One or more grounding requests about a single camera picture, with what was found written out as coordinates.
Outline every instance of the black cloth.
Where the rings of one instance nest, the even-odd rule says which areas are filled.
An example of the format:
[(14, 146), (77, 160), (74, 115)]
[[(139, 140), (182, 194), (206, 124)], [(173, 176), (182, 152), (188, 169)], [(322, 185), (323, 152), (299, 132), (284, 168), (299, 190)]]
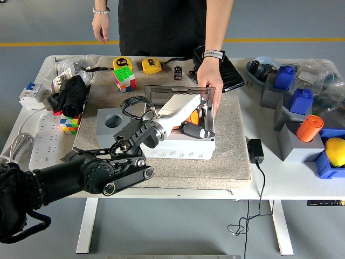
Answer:
[(81, 76), (71, 77), (61, 86), (60, 92), (49, 96), (48, 102), (54, 113), (62, 111), (66, 117), (74, 118), (83, 112), (88, 89)]
[(124, 56), (192, 57), (205, 28), (206, 0), (119, 0)]

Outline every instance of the yellow floor line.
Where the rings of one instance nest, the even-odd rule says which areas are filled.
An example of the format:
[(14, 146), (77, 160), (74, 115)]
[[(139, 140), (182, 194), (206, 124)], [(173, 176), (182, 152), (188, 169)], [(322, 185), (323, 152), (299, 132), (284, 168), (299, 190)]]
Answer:
[[(281, 43), (281, 42), (345, 42), (345, 38), (244, 38), (225, 39), (225, 43)], [(35, 47), (35, 46), (71, 46), (71, 45), (101, 45), (96, 40), (79, 42), (13, 42), (0, 43), (0, 47)], [(106, 44), (118, 45), (119, 40), (110, 40)]]

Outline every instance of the person's arm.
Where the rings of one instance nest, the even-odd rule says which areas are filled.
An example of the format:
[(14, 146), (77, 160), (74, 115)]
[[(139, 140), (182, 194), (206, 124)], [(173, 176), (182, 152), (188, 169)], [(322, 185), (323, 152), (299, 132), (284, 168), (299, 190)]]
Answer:
[[(205, 50), (220, 51), (234, 0), (207, 0)], [(222, 97), (223, 81), (219, 73), (219, 59), (205, 57), (197, 73), (200, 87), (215, 87), (213, 111), (216, 114)]]
[[(106, 0), (95, 0), (95, 9), (97, 11), (106, 11), (107, 10), (107, 1)], [(110, 19), (109, 15), (103, 14), (99, 15), (94, 14), (92, 21), (93, 33), (95, 38), (102, 43), (109, 41), (109, 27)]]

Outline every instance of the rubik's cube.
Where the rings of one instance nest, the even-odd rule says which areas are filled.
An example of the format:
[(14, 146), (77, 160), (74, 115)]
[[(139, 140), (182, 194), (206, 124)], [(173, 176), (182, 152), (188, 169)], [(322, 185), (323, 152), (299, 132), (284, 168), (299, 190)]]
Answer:
[(133, 72), (125, 66), (113, 71), (114, 80), (121, 93), (136, 89), (136, 83)]
[(59, 125), (66, 135), (74, 135), (78, 131), (80, 119), (81, 119), (81, 114), (74, 118), (61, 115)]

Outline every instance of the person's hand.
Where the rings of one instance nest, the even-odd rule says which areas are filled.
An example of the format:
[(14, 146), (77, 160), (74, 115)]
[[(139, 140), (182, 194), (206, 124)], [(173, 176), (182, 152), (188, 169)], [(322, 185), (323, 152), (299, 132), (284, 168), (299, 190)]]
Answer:
[(197, 72), (199, 87), (214, 87), (215, 96), (213, 96), (213, 116), (216, 116), (220, 99), (222, 97), (223, 80), (219, 73), (219, 59), (214, 57), (205, 57)]
[(109, 27), (110, 18), (109, 15), (99, 15), (95, 13), (92, 21), (93, 33), (95, 38), (102, 43), (109, 41)]

